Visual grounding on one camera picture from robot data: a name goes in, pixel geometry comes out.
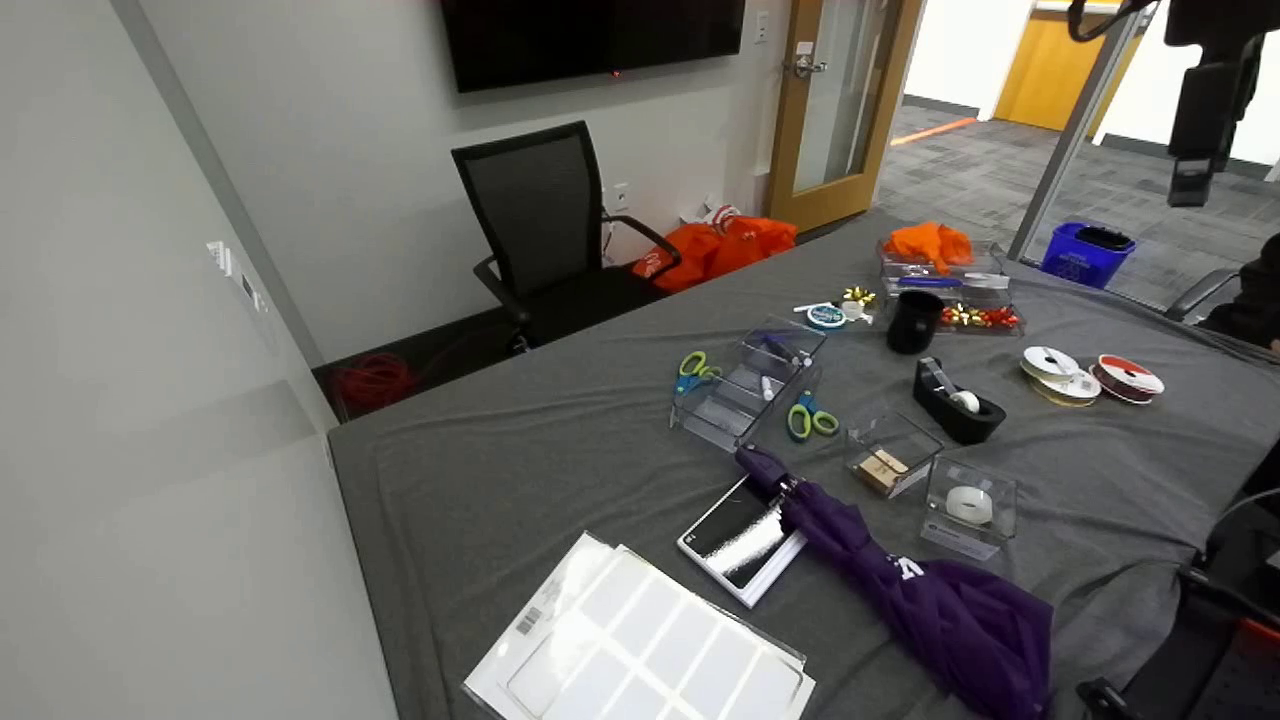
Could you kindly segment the clear tape roll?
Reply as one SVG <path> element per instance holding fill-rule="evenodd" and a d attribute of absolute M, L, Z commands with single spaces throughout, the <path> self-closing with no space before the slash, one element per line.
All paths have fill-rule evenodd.
<path fill-rule="evenodd" d="M 983 528 L 998 515 L 998 504 L 983 487 L 954 487 L 945 513 L 961 523 Z"/>

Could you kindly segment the black tape dispenser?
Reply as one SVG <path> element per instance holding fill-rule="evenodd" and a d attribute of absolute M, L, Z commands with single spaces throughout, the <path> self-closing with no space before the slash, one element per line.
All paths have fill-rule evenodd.
<path fill-rule="evenodd" d="M 917 359 L 911 398 L 956 445 L 983 445 L 1003 426 L 1003 410 L 961 389 L 938 355 Z"/>

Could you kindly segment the clear acrylic desk organizer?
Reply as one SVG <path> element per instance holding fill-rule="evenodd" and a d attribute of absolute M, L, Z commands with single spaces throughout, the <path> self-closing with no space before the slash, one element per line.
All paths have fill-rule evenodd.
<path fill-rule="evenodd" d="M 823 336 L 811 327 L 753 327 L 727 354 L 710 354 L 725 378 L 711 389 L 677 398 L 672 426 L 720 453 L 737 453 L 769 410 L 794 393 L 823 348 Z"/>

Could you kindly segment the orange bag on floor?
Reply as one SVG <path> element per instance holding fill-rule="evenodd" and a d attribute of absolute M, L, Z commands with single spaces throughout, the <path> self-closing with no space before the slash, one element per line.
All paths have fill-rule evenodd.
<path fill-rule="evenodd" d="M 787 254 L 796 244 L 796 227 L 772 217 L 727 217 L 718 226 L 679 226 L 667 232 L 667 244 L 679 254 L 677 264 L 651 247 L 634 264 L 634 278 L 660 293 L 683 293 Z"/>

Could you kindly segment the black mesh office chair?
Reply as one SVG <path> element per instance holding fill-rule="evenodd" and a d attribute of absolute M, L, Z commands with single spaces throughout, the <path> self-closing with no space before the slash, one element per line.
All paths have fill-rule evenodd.
<path fill-rule="evenodd" d="M 463 195 L 491 247 L 471 278 L 495 297 L 515 348 L 535 348 L 663 297 L 679 254 L 644 222 L 610 212 L 586 120 L 452 152 Z M 648 280 L 604 264 L 604 227 L 625 226 L 656 247 Z"/>

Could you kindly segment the white label sheets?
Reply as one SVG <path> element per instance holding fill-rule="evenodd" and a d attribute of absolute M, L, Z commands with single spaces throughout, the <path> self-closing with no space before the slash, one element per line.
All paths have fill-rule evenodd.
<path fill-rule="evenodd" d="M 801 720 L 809 662 L 589 531 L 463 675 L 499 720 Z"/>

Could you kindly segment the black mug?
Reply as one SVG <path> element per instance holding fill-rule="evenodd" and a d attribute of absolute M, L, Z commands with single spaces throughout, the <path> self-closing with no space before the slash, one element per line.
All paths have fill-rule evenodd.
<path fill-rule="evenodd" d="M 902 355 L 917 355 L 933 343 L 945 302 L 933 293 L 902 293 L 889 326 L 889 348 Z"/>

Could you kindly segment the small clear box with blocks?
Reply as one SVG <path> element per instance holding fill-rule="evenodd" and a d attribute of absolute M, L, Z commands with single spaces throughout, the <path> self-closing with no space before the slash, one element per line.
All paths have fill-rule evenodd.
<path fill-rule="evenodd" d="M 939 439 L 904 416 L 863 422 L 850 432 L 850 473 L 885 499 L 922 483 Z"/>

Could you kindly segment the orange cloth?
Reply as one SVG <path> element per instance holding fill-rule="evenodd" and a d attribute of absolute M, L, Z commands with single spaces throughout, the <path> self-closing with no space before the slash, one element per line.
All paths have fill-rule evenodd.
<path fill-rule="evenodd" d="M 972 238 L 954 226 L 904 226 L 885 241 L 885 254 L 904 264 L 928 264 L 939 278 L 978 259 Z"/>

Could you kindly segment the grey table cloth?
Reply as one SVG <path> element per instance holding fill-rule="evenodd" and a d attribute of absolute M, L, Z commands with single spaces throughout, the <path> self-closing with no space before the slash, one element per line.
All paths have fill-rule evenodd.
<path fill-rule="evenodd" d="M 796 304 L 879 278 L 885 217 L 688 290 L 333 438 L 399 720 L 485 720 L 463 675 L 581 531 L 625 546 L 693 592 L 711 582 L 677 538 L 737 466 L 672 426 L 683 354 L 787 327 Z M 1008 582 L 1053 606 L 1053 720 L 1086 720 L 1086 679 L 1131 679 L 1174 631 L 1178 568 L 1206 548 L 1280 432 L 1280 370 L 1131 302 L 1022 267 L 1015 336 L 945 332 L 945 370 L 1003 410 L 991 439 L 949 448 L 1011 482 Z M 1026 370 L 1028 343 L 1131 355 L 1158 404 L 1104 389 L 1072 404 Z"/>

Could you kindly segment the wooden glass door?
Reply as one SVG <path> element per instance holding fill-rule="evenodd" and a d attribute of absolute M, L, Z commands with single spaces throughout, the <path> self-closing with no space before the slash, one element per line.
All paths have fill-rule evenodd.
<path fill-rule="evenodd" d="M 765 212 L 817 232 L 872 209 L 924 0 L 794 0 Z"/>

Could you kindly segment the purple folded umbrella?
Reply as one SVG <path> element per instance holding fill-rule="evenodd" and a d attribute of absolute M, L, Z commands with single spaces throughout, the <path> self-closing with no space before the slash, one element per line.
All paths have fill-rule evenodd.
<path fill-rule="evenodd" d="M 737 466 L 945 694 L 983 720 L 1050 720 L 1053 608 L 1040 595 L 961 559 L 889 552 L 851 504 L 801 482 L 769 448 L 747 445 Z"/>

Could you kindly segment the blue recycling bin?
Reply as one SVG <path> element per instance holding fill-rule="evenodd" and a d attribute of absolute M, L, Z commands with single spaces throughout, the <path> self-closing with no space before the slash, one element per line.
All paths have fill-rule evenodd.
<path fill-rule="evenodd" d="M 1040 259 L 1046 271 L 1104 290 L 1122 264 L 1135 254 L 1135 241 L 1095 226 L 1062 226 Z"/>

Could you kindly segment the red white ribbon spool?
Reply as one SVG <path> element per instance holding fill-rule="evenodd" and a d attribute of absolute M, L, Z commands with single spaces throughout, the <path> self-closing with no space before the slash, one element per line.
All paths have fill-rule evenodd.
<path fill-rule="evenodd" d="M 1099 354 L 1093 359 L 1093 378 L 1112 399 L 1123 404 L 1158 404 L 1163 398 L 1163 382 L 1131 355 Z"/>

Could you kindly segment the wall mounted black television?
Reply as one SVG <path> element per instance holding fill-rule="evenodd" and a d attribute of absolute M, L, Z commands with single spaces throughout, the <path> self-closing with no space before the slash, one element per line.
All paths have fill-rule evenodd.
<path fill-rule="evenodd" d="M 459 93 L 737 57 L 747 0 L 440 0 Z"/>

